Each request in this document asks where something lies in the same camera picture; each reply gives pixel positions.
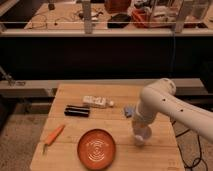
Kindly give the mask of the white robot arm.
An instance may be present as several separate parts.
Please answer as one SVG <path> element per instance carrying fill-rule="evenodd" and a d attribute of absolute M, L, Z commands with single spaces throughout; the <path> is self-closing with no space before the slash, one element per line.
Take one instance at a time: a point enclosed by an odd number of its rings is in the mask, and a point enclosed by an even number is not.
<path fill-rule="evenodd" d="M 143 145 L 152 135 L 149 127 L 158 113 L 179 121 L 213 143 L 213 112 L 188 104 L 175 97 L 176 85 L 168 78 L 142 88 L 132 118 L 135 143 Z"/>

